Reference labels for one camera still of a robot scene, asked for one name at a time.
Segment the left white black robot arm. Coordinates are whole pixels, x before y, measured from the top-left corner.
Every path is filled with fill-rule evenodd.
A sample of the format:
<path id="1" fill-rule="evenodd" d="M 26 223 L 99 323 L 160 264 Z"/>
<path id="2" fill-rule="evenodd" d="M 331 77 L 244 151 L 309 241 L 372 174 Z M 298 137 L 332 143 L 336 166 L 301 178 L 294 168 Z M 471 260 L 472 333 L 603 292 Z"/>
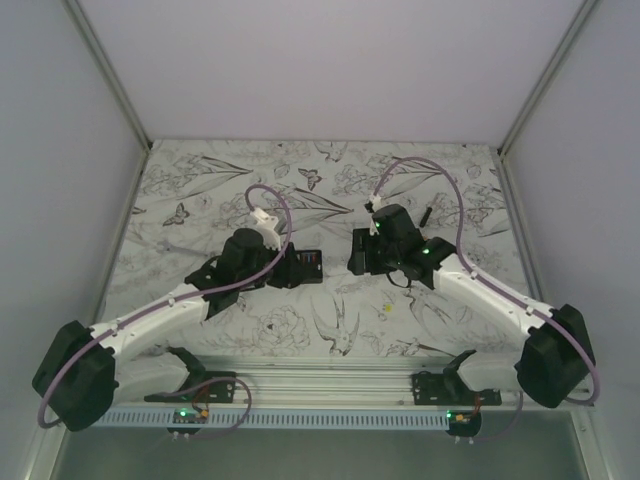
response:
<path id="1" fill-rule="evenodd" d="M 71 321 L 55 335 L 32 387 L 40 395 L 37 422 L 84 430 L 122 402 L 190 402 L 216 382 L 213 372 L 184 347 L 157 356 L 147 350 L 234 306 L 241 293 L 265 286 L 293 289 L 322 280 L 322 254 L 291 243 L 268 248 L 256 230 L 241 228 L 220 254 L 207 259 L 159 300 L 111 321 Z"/>

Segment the black fuse box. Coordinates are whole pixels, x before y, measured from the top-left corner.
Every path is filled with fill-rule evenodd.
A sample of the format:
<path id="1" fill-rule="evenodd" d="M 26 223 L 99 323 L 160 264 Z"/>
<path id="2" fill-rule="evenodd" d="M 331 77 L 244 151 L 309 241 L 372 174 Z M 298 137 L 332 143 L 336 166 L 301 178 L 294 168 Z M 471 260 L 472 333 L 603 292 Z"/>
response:
<path id="1" fill-rule="evenodd" d="M 323 255 L 319 249 L 297 250 L 301 284 L 321 284 L 323 282 Z"/>

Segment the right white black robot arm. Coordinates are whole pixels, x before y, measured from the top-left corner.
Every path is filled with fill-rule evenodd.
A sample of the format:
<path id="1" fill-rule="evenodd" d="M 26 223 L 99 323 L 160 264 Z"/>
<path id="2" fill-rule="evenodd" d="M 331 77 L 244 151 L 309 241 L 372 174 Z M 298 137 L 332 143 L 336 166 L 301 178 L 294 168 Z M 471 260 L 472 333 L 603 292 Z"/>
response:
<path id="1" fill-rule="evenodd" d="M 424 238 L 398 204 L 380 208 L 368 227 L 353 231 L 347 268 L 356 276 L 401 272 L 409 284 L 462 303 L 515 342 L 517 354 L 467 350 L 457 355 L 441 375 L 452 403 L 466 404 L 487 390 L 520 391 L 555 408 L 594 370 L 589 334 L 576 308 L 554 308 L 495 280 L 458 246 Z"/>

